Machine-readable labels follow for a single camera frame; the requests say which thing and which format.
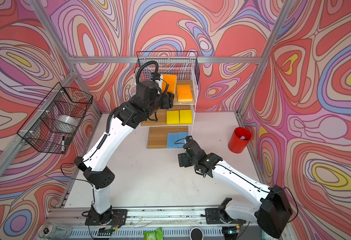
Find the blue sponge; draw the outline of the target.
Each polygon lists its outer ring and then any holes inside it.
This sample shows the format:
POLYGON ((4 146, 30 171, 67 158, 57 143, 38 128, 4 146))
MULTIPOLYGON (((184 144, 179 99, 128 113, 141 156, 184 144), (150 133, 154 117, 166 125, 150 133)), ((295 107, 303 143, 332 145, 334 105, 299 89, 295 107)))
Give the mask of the blue sponge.
POLYGON ((167 134, 167 149, 177 149, 178 144, 176 142, 178 141, 178 133, 168 133, 167 134))
POLYGON ((186 137, 189 135, 188 132, 179 132, 177 135, 177 141, 175 144, 178 148, 182 148, 183 145, 186 143, 186 137))

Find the orange sponge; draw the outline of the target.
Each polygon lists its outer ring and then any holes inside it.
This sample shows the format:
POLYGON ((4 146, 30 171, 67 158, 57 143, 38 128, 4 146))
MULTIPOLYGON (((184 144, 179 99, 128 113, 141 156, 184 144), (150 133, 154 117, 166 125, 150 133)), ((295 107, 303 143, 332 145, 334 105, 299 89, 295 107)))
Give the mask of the orange sponge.
POLYGON ((188 84, 176 86, 177 101, 180 103, 191 103, 193 102, 193 95, 191 86, 188 84))
POLYGON ((167 92, 176 93, 176 82, 177 76, 176 75, 162 75, 162 88, 163 92, 165 92, 166 86, 169 85, 167 92))

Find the yellow sponge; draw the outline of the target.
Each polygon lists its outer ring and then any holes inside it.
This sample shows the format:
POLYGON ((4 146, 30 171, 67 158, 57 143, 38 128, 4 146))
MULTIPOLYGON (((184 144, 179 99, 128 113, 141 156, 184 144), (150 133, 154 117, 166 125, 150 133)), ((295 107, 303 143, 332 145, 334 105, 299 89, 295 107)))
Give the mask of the yellow sponge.
POLYGON ((191 125, 193 122, 192 110, 179 110, 179 123, 181 125, 191 125))
POLYGON ((167 125, 179 125, 179 111, 167 111, 167 125))

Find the white wire wooden shelf rack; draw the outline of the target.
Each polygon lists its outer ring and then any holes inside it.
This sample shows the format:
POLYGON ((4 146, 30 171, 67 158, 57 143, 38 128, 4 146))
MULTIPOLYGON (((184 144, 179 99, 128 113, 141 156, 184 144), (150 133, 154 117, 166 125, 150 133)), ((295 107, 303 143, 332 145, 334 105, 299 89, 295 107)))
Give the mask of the white wire wooden shelf rack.
POLYGON ((198 98, 195 67, 146 67, 140 81, 155 80, 163 93, 151 104, 149 119, 140 124, 148 149, 180 148, 192 134, 198 98))

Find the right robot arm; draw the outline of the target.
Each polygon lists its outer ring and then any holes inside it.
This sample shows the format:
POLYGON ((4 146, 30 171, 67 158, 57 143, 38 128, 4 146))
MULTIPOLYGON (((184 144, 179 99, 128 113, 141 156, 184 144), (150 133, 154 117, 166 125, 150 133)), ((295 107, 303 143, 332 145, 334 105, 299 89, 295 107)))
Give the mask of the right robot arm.
POLYGON ((193 167, 197 175, 222 181, 249 201, 243 204, 226 198, 217 208, 218 221, 224 224, 234 220, 257 223, 269 236, 280 238, 293 214, 285 189, 259 183, 237 171, 217 154, 206 154, 192 136, 187 136, 184 141, 184 153, 178 154, 180 167, 193 167))

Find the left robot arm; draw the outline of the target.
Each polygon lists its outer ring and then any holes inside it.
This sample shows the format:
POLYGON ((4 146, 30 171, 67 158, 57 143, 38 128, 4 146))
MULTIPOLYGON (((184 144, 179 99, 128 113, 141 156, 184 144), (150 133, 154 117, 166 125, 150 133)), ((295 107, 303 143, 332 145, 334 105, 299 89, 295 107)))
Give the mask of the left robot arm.
POLYGON ((174 93, 162 77, 136 83, 136 93, 127 102, 115 108, 108 116, 106 130, 96 144, 75 165, 93 186, 94 200, 86 225, 110 225, 115 214, 110 201, 110 184, 115 174, 107 163, 122 141, 159 109, 169 110, 174 105, 174 93))

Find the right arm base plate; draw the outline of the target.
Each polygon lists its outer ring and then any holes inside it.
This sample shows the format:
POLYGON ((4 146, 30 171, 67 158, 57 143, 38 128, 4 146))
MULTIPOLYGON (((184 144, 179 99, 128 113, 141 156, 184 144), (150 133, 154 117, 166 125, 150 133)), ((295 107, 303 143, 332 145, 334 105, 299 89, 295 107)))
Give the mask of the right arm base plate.
POLYGON ((200 215, 202 218, 205 218, 208 225, 217 225, 217 224, 235 224, 236 220, 229 217, 229 215, 219 208, 206 208, 204 209, 204 214, 200 215))

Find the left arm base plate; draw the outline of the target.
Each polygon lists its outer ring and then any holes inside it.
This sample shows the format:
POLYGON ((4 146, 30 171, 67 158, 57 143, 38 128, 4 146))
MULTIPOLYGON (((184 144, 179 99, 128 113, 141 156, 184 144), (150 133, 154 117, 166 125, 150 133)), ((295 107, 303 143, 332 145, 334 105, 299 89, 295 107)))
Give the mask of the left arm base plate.
POLYGON ((84 212, 83 216, 86 217, 86 226, 121 227, 126 223, 127 213, 127 209, 109 209, 99 214, 94 208, 91 208, 88 212, 84 212))

